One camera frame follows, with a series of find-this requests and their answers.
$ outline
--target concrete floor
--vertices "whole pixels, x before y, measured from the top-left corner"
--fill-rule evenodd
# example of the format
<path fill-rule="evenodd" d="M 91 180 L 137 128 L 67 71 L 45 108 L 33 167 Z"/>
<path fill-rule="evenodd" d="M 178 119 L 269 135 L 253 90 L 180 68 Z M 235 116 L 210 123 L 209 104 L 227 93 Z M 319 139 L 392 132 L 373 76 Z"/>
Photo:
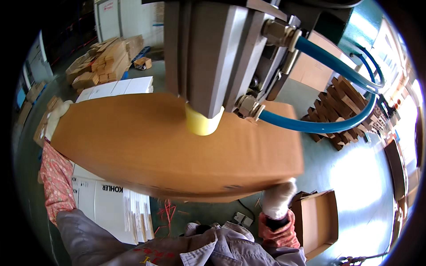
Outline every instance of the concrete floor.
<path fill-rule="evenodd" d="M 66 83 L 64 71 L 72 61 L 85 51 L 81 50 L 66 62 L 53 69 L 56 79 L 47 88 L 33 106 L 24 125 L 14 158 L 16 182 L 27 218 L 33 225 L 40 244 L 58 265 L 71 265 L 60 235 L 46 215 L 43 186 L 37 183 L 40 169 L 41 148 L 32 137 L 45 111 L 47 102 L 53 95 L 63 100 L 75 100 L 74 90 Z M 145 71 L 129 70 L 129 78 L 154 76 L 154 92 L 164 91 L 164 62 L 153 62 L 153 67 Z M 314 102 L 318 91 L 299 82 L 288 80 L 277 101 L 292 104 L 296 114 L 302 117 Z M 341 256 L 370 256 L 387 250 L 391 238 L 394 207 L 390 170 L 378 136 L 370 135 L 371 142 L 360 139 L 337 152 L 327 141 L 315 143 L 307 134 L 302 133 L 305 173 L 297 177 L 299 190 L 311 192 L 334 189 L 339 215 L 339 240 L 308 265 L 333 265 Z M 261 193 L 241 201 L 258 215 L 261 211 L 255 203 Z M 232 203 L 183 203 L 175 202 L 177 210 L 189 213 L 175 213 L 171 235 L 183 233 L 188 222 L 199 221 L 202 224 L 218 222 L 223 224 L 231 220 L 235 212 L 251 216 L 238 202 Z M 156 213 L 164 202 L 151 199 L 153 226 L 166 223 L 160 221 Z M 249 228 L 257 236 L 257 223 Z M 166 236 L 167 229 L 160 229 L 157 236 Z M 363 265 L 378 265 L 381 258 L 368 260 Z"/>

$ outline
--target open cardboard box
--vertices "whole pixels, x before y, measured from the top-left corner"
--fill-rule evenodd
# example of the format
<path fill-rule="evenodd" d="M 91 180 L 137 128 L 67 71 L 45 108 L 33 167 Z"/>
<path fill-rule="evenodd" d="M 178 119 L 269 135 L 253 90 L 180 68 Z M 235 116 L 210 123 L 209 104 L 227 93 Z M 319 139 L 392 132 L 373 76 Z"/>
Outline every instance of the open cardboard box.
<path fill-rule="evenodd" d="M 339 238 L 334 190 L 296 199 L 291 209 L 295 215 L 294 230 L 306 260 L 310 260 L 333 245 Z"/>

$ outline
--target worker's hand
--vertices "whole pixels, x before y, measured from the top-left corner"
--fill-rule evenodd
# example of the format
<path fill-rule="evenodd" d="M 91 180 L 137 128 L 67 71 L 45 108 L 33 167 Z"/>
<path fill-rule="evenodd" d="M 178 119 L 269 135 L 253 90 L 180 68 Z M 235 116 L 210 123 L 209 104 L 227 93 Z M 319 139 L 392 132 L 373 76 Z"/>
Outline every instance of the worker's hand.
<path fill-rule="evenodd" d="M 295 182 L 296 179 L 292 178 L 263 192 L 262 211 L 270 219 L 281 220 L 286 216 L 288 205 L 297 192 Z"/>
<path fill-rule="evenodd" d="M 50 113 L 47 121 L 46 133 L 44 135 L 47 140 L 50 141 L 52 139 L 56 126 L 59 123 L 59 119 L 68 111 L 69 105 L 72 103 L 73 102 L 71 100 L 65 101 Z"/>

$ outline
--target worker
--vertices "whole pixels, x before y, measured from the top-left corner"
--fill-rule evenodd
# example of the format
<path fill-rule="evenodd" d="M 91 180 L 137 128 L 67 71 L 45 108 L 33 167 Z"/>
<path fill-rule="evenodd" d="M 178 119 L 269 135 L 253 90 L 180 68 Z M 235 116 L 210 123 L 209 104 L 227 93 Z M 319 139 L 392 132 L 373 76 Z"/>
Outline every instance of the worker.
<path fill-rule="evenodd" d="M 264 191 L 259 215 L 262 245 L 254 242 L 246 228 L 226 222 L 207 227 L 189 223 L 182 237 L 154 238 L 126 248 L 76 208 L 72 164 L 50 145 L 67 104 L 50 115 L 40 175 L 48 217 L 58 227 L 73 265 L 305 265 L 304 251 L 294 232 L 294 213 L 288 209 L 296 193 L 294 179 Z"/>

